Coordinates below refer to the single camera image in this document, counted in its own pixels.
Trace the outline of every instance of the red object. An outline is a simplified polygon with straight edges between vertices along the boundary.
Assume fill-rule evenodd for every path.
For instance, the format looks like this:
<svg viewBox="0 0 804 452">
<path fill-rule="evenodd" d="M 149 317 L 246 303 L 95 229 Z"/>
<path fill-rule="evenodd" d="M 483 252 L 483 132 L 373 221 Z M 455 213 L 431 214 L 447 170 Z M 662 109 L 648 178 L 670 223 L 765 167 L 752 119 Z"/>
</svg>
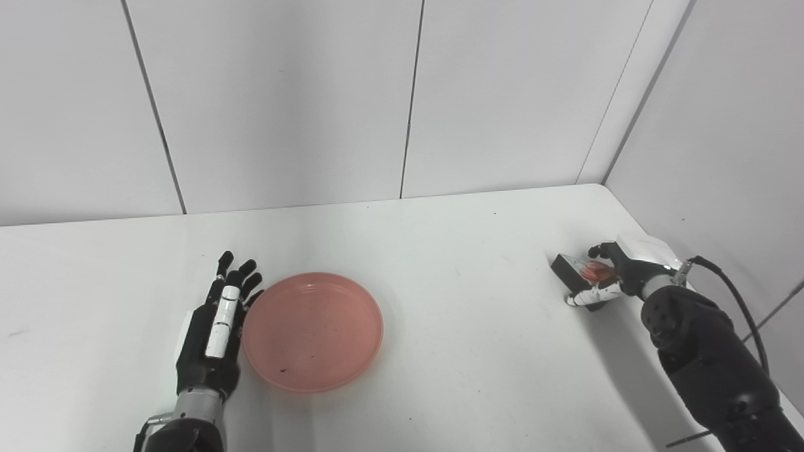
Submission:
<svg viewBox="0 0 804 452">
<path fill-rule="evenodd" d="M 362 286 L 332 273 L 302 273 L 254 302 L 242 343 L 252 367 L 269 383 L 322 392 L 366 370 L 382 340 L 382 314 Z"/>
<path fill-rule="evenodd" d="M 603 262 L 589 261 L 584 268 L 580 270 L 580 275 L 587 281 L 600 282 L 614 277 L 616 273 Z"/>
</svg>

